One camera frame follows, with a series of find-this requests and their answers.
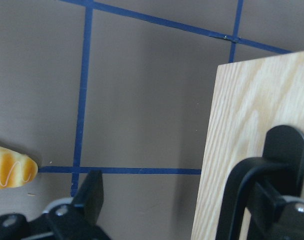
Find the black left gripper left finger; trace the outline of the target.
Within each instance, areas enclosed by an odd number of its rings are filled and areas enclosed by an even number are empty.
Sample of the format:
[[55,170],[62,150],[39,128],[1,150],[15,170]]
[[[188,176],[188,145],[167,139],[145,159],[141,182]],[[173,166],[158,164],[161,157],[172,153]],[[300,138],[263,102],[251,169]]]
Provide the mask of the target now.
[[90,223],[97,223],[103,206],[103,179],[100,170],[91,170],[72,200],[72,205]]

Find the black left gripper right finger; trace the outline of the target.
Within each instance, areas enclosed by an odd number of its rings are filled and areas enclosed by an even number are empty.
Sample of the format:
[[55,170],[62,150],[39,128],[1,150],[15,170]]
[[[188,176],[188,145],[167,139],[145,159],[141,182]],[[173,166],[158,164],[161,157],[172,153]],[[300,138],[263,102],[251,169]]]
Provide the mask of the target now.
[[250,226],[270,227],[279,220],[285,206],[300,201],[298,196],[281,194],[268,180],[259,180],[250,190],[246,203],[251,214]]

